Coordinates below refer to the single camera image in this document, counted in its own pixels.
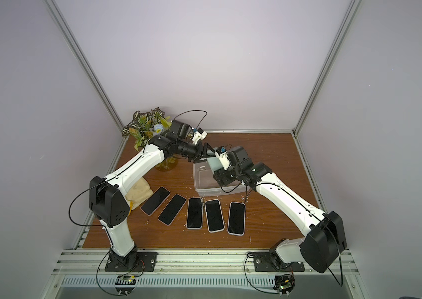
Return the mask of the dark phone black screen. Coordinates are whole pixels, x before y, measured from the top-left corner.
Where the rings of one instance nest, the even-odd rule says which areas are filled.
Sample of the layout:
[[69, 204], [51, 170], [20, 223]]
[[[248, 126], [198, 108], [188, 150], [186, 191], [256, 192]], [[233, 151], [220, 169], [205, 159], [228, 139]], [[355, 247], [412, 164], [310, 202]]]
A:
[[187, 199], [185, 197], [175, 194], [158, 216], [158, 221], [165, 225], [171, 225], [186, 201]]

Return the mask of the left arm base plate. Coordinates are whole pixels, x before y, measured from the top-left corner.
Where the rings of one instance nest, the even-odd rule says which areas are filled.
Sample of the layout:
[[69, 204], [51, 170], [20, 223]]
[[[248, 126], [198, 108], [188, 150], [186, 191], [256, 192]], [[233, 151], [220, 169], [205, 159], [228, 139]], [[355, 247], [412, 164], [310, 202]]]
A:
[[127, 256], [121, 257], [113, 250], [107, 258], [105, 266], [106, 272], [153, 272], [156, 261], [157, 252], [137, 251], [130, 252]]

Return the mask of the pink cased phone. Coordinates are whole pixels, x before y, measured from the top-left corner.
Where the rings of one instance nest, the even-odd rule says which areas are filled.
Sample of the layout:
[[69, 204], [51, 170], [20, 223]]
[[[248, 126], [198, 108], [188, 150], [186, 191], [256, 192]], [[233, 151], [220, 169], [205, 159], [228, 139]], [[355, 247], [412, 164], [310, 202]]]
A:
[[151, 216], [155, 210], [169, 197], [170, 191], [164, 187], [157, 189], [153, 195], [141, 206], [142, 212]]

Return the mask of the white phone black screen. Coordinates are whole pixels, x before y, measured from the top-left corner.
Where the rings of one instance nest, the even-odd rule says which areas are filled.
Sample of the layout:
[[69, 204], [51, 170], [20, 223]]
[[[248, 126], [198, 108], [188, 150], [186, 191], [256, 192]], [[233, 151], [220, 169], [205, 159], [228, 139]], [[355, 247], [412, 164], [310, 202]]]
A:
[[245, 234], [245, 213], [246, 205], [244, 203], [230, 203], [227, 228], [230, 235], [243, 236]]

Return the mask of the clear plastic storage box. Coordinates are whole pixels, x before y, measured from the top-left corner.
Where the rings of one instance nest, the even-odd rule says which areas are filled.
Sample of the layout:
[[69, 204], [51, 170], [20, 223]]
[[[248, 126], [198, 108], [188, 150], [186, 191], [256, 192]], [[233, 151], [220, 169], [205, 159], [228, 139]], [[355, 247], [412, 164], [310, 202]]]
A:
[[224, 196], [227, 194], [244, 193], [246, 186], [238, 181], [221, 188], [213, 178], [213, 172], [209, 168], [207, 159], [193, 165], [194, 188], [201, 198]]

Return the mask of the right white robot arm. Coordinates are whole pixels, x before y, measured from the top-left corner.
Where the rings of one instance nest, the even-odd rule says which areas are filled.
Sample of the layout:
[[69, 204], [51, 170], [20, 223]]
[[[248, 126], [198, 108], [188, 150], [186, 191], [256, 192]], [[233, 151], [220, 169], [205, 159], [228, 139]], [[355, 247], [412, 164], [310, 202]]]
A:
[[238, 181], [271, 201], [300, 230], [304, 239], [300, 254], [315, 271], [323, 273], [347, 248], [343, 219], [315, 207], [289, 188], [266, 164], [254, 163], [246, 150], [235, 147], [214, 150], [220, 166], [213, 177], [220, 186]]

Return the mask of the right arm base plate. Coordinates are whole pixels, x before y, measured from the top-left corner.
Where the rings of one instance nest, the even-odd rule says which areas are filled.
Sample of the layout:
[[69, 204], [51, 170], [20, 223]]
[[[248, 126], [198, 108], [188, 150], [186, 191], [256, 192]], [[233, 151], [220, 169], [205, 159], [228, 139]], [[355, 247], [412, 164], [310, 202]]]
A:
[[275, 254], [269, 252], [249, 252], [248, 257], [252, 259], [256, 272], [304, 272], [302, 262], [282, 262]]

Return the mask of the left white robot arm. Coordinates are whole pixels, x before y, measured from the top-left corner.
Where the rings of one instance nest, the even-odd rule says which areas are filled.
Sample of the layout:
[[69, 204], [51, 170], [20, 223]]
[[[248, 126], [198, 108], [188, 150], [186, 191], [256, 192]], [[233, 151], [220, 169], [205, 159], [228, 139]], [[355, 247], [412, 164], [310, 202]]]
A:
[[178, 154], [196, 162], [212, 156], [213, 149], [203, 142], [207, 132], [178, 120], [169, 129], [153, 136], [144, 148], [122, 167], [90, 181], [90, 210], [99, 219], [111, 244], [109, 260], [119, 270], [132, 270], [138, 264], [137, 246], [127, 217], [131, 205], [126, 194], [153, 167]]

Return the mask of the green cased phone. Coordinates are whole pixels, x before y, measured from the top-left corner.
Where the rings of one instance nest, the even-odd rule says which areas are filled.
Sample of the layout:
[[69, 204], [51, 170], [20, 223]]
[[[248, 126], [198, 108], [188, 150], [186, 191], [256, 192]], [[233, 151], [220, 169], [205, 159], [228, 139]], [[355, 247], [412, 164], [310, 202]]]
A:
[[212, 170], [213, 173], [223, 168], [222, 163], [216, 157], [207, 158], [207, 163], [209, 164], [209, 168]]

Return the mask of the beige cased phone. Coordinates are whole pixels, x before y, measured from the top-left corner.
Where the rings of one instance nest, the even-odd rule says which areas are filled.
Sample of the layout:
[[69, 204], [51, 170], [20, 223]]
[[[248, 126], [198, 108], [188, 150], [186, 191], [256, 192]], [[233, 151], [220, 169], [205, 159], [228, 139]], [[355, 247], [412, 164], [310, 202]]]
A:
[[218, 199], [205, 202], [207, 227], [210, 233], [220, 232], [224, 230], [224, 220], [222, 208]]

